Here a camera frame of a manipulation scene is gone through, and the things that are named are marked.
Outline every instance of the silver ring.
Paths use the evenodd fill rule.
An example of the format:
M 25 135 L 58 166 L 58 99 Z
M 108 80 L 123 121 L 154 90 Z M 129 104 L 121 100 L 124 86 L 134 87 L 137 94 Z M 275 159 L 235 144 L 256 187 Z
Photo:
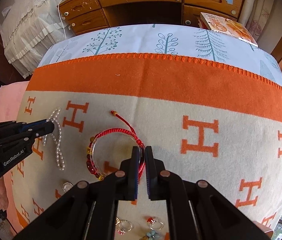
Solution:
M 160 227 L 159 228 L 154 228 L 153 227 L 153 225 L 154 225 L 154 223 L 160 223 Z M 150 225 L 150 228 L 152 229 L 152 230 L 161 230 L 163 227 L 164 227 L 164 224 L 163 224 L 163 222 L 161 222 L 161 221 L 156 221 L 156 222 L 154 222 L 152 225 Z
M 129 224 L 129 227 L 128 227 L 128 228 L 123 227 L 123 226 L 122 226 L 122 222 L 128 223 L 128 224 Z M 124 232 L 124 233 L 129 232 L 129 231 L 131 231 L 131 230 L 133 229 L 133 225 L 131 224 L 131 222 L 129 222 L 129 221 L 127 221 L 127 220 L 120 220 L 120 223 L 118 224 L 118 226 L 119 226 L 119 229 L 120 229 L 122 232 Z
M 148 220 L 148 223 L 150 224 L 150 228 L 152 230 L 161 230 L 164 227 L 164 223 L 161 222 L 158 217 L 150 218 Z
M 66 193 L 73 187 L 73 184 L 70 182 L 63 183 L 62 189 Z

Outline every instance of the pearl bead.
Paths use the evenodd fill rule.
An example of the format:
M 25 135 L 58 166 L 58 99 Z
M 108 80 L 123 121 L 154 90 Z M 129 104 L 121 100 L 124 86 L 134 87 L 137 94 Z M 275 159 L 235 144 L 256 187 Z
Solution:
M 54 141 L 54 144 L 56 145 L 56 162 L 57 162 L 57 167 L 59 167 L 59 169 L 61 171 L 64 171 L 65 169 L 65 162 L 64 162 L 64 158 L 62 156 L 61 153 L 61 149 L 60 149 L 60 145 L 61 145 L 61 139 L 62 139 L 62 131 L 61 131 L 61 125 L 57 120 L 58 115 L 60 114 L 61 109 L 57 108 L 55 109 L 52 114 L 50 115 L 50 117 L 47 119 L 47 121 L 51 121 L 52 123 L 54 123 L 54 125 L 57 127 L 58 129 L 58 133 L 56 134 L 57 136 L 55 136 L 54 134 L 51 133 L 51 137 Z M 47 135 L 43 136 L 43 145 L 46 144 L 47 141 Z

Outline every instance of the red beaded bracelet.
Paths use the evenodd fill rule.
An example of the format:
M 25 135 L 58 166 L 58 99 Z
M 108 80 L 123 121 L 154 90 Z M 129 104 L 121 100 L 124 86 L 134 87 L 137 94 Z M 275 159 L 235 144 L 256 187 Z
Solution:
M 95 135 L 94 137 L 90 138 L 90 144 L 89 147 L 87 149 L 87 168 L 90 171 L 91 174 L 95 175 L 95 177 L 97 177 L 99 180 L 103 180 L 104 177 L 106 177 L 108 174 L 106 174 L 104 171 L 102 171 L 102 169 L 98 168 L 96 166 L 96 163 L 93 159 L 93 152 L 94 152 L 94 147 L 96 145 L 97 139 L 110 134 L 110 133 L 114 133 L 114 132 L 120 132 L 120 133 L 124 133 L 127 134 L 129 136 L 131 136 L 137 143 L 137 145 L 140 147 L 140 162 L 139 162 L 139 175 L 138 178 L 140 180 L 141 176 L 142 176 L 142 172 L 144 170 L 145 167 L 145 155 L 144 155 L 144 144 L 142 143 L 142 141 L 137 137 L 135 130 L 133 129 L 133 127 L 126 121 L 124 120 L 121 116 L 118 115 L 118 113 L 116 111 L 111 111 L 111 114 L 116 116 L 117 118 L 119 118 L 120 120 L 122 120 L 129 128 L 129 130 L 123 129 L 123 128 L 110 128 L 107 129 L 105 131 L 102 131 L 100 133 L 98 133 L 97 135 Z

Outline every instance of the book cover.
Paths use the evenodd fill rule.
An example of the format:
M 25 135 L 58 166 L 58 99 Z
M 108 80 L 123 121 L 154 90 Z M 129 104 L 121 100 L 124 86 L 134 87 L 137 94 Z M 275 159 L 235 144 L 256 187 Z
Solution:
M 245 41 L 254 46 L 258 46 L 252 35 L 248 30 L 240 23 L 226 19 L 221 16 L 201 13 L 201 20 L 206 25 L 206 27 L 214 32 L 224 33 L 241 41 Z

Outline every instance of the bed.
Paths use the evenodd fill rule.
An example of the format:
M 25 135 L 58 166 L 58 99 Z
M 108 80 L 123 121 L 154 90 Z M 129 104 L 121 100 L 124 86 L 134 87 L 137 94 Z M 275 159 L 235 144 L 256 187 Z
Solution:
M 46 51 L 65 39 L 57 9 L 60 0 L 15 0 L 1 26 L 4 53 L 25 78 Z M 64 22 L 66 35 L 72 37 Z
M 29 84 L 0 89 L 10 97 L 15 91 L 13 115 L 0 107 L 6 121 L 19 106 L 19 122 L 47 118 L 61 108 L 66 162 L 60 171 L 52 139 L 45 146 L 36 140 L 34 153 L 5 175 L 8 215 L 17 230 L 63 195 L 65 181 L 98 181 L 86 167 L 89 138 L 126 128 L 110 110 L 131 123 L 168 170 L 189 181 L 206 179 L 251 220 L 272 229 L 282 214 L 282 73 L 261 49 L 188 26 L 108 28 L 52 46 Z M 74 125 L 81 120 L 82 130 Z M 201 142 L 193 127 L 199 125 L 207 125 Z M 131 141 L 117 143 L 115 154 L 98 156 L 109 172 L 131 154 Z M 209 150 L 188 147 L 200 144 Z M 137 202 L 120 202 L 118 209 L 118 217 L 134 228 L 115 239 L 141 239 L 151 216 L 160 218 L 159 233 L 167 236 L 165 203 L 148 201 L 143 174 Z

